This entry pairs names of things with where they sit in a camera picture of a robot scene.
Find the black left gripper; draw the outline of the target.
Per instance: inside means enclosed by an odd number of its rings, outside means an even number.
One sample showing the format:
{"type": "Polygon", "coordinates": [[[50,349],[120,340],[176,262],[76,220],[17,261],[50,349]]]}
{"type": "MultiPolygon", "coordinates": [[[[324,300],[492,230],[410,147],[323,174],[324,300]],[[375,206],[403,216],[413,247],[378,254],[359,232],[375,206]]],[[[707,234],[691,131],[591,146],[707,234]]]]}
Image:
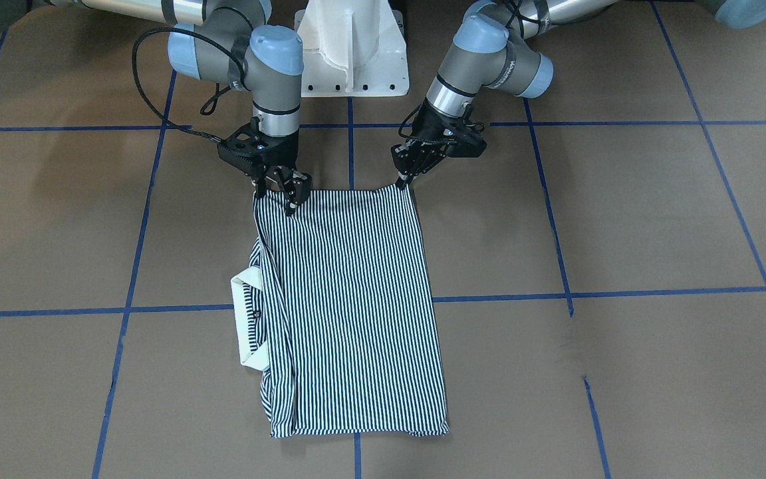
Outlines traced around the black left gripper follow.
{"type": "Polygon", "coordinates": [[[471,121],[472,105],[459,117],[449,117],[423,100],[398,129],[404,143],[391,148],[398,170],[396,187],[405,189],[417,176],[428,173],[444,158],[477,158],[487,148],[482,122],[471,121]]]}

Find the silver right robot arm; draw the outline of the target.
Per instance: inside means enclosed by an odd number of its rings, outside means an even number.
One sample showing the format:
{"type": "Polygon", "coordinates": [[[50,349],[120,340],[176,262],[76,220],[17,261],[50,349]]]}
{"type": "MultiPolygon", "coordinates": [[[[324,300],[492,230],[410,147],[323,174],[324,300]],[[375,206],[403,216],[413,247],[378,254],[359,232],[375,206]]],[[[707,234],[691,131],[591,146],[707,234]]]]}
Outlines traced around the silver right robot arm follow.
{"type": "Polygon", "coordinates": [[[275,185],[291,216],[311,194],[311,175],[300,172],[302,40],[295,31],[271,25],[268,1],[0,1],[0,37],[28,13],[48,7],[80,8],[149,19],[158,27],[140,34],[131,68],[141,100],[164,124],[217,146],[219,157],[248,176],[257,199],[275,185]],[[174,124],[158,112],[139,77],[139,48],[149,37],[167,34],[168,61],[180,74],[212,82],[215,94],[201,108],[209,115],[221,95],[247,91],[252,117],[225,138],[174,124]]]}

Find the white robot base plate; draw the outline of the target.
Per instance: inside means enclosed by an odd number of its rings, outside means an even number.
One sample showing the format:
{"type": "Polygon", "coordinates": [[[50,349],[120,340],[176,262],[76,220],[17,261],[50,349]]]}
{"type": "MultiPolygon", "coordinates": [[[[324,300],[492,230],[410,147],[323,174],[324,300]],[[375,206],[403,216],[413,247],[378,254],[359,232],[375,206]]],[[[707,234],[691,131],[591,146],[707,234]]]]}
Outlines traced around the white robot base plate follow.
{"type": "Polygon", "coordinates": [[[309,1],[295,13],[305,98],[410,91],[404,1],[309,1]]]}

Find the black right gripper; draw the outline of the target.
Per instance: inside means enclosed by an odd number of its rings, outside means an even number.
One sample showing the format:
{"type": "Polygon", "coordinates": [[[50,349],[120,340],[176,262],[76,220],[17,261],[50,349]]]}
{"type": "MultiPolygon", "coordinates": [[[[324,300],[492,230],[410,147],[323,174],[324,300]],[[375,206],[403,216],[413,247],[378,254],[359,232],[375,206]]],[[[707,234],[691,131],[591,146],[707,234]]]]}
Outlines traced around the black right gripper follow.
{"type": "Polygon", "coordinates": [[[285,214],[292,216],[310,198],[313,177],[296,168],[300,131],[270,136],[259,129],[258,119],[244,124],[217,144],[221,160],[253,181],[253,197],[261,199],[279,187],[285,197],[285,214]]]}

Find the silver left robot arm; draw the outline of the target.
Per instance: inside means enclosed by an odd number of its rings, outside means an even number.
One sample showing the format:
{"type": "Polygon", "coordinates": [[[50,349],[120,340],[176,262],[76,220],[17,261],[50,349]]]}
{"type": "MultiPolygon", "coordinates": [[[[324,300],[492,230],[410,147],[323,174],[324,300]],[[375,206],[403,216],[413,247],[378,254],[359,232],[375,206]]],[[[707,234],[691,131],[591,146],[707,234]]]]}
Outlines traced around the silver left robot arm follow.
{"type": "Polygon", "coordinates": [[[553,62],[528,40],[561,25],[593,19],[611,1],[477,1],[453,36],[422,103],[407,117],[409,133],[391,149],[405,189],[445,158],[477,158],[486,149],[483,125],[471,120],[480,90],[535,99],[551,85],[553,62]]]}

